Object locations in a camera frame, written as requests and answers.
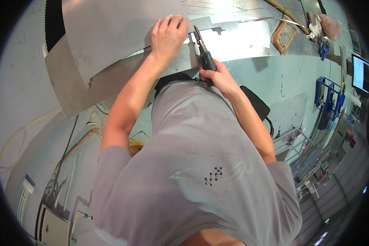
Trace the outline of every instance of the blue metal rack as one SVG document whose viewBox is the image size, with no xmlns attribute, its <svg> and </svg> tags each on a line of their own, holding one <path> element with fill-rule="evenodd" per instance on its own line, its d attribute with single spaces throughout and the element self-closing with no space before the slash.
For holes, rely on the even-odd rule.
<svg viewBox="0 0 369 246">
<path fill-rule="evenodd" d="M 322 88 L 321 86 L 326 86 L 328 88 L 327 98 L 325 99 L 325 101 L 323 101 L 323 104 L 324 104 L 323 109 L 321 109 L 321 101 L 320 101 L 321 88 Z M 338 95 L 338 98 L 336 100 L 336 105 L 333 105 L 333 95 L 335 93 Z M 332 121 L 335 121 L 335 119 L 339 116 L 340 108 L 343 105 L 344 99 L 345 99 L 345 96 L 342 93 L 342 88 L 340 85 L 336 84 L 332 80 L 327 79 L 326 77 L 321 77 L 317 80 L 314 104 L 317 109 L 322 111 L 323 114 L 325 114 L 325 116 L 330 118 Z"/>
</svg>

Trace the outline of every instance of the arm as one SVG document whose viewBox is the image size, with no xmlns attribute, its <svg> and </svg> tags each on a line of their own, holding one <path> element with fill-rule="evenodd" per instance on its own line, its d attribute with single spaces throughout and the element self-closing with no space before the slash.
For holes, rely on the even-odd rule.
<svg viewBox="0 0 369 246">
<path fill-rule="evenodd" d="M 158 20 L 152 29 L 152 52 L 127 82 L 116 98 L 103 133 L 101 150 L 109 146 L 129 149 L 129 135 L 145 104 L 146 97 L 159 74 L 179 53 L 187 38 L 188 21 L 178 26 L 183 16 L 168 16 Z"/>
<path fill-rule="evenodd" d="M 266 164 L 276 161 L 271 135 L 262 123 L 245 93 L 239 88 L 223 63 L 214 61 L 217 71 L 200 69 L 202 80 L 211 78 L 214 85 L 221 91 L 234 108 L 242 129 L 260 153 Z"/>
</svg>

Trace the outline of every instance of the person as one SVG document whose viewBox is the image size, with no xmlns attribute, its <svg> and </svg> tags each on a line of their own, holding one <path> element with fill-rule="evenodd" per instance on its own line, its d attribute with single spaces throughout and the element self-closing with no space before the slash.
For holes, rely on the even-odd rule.
<svg viewBox="0 0 369 246">
<path fill-rule="evenodd" d="M 302 225 L 290 167 L 276 161 L 267 128 L 223 63 L 199 71 L 214 87 L 191 78 L 156 86 L 152 137 L 129 153 L 154 81 L 187 38 L 182 19 L 157 22 L 151 53 L 109 112 L 92 194 L 96 232 L 110 245 L 288 245 Z"/>
</svg>

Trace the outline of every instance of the blue glove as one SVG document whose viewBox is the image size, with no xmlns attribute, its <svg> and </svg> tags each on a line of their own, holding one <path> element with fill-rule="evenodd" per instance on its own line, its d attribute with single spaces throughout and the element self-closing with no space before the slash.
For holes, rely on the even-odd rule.
<svg viewBox="0 0 369 246">
<path fill-rule="evenodd" d="M 325 44 L 325 42 L 323 41 L 322 43 L 322 49 L 320 49 L 320 51 L 318 52 L 320 54 L 321 60 L 324 61 L 325 59 L 325 54 L 329 52 L 329 47 Z"/>
</svg>

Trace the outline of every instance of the monitor screen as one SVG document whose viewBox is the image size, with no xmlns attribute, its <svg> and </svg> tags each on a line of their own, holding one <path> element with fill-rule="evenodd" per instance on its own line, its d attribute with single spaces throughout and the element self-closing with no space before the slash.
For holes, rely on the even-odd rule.
<svg viewBox="0 0 369 246">
<path fill-rule="evenodd" d="M 353 87 L 369 92 L 369 63 L 356 55 L 353 57 Z"/>
</svg>

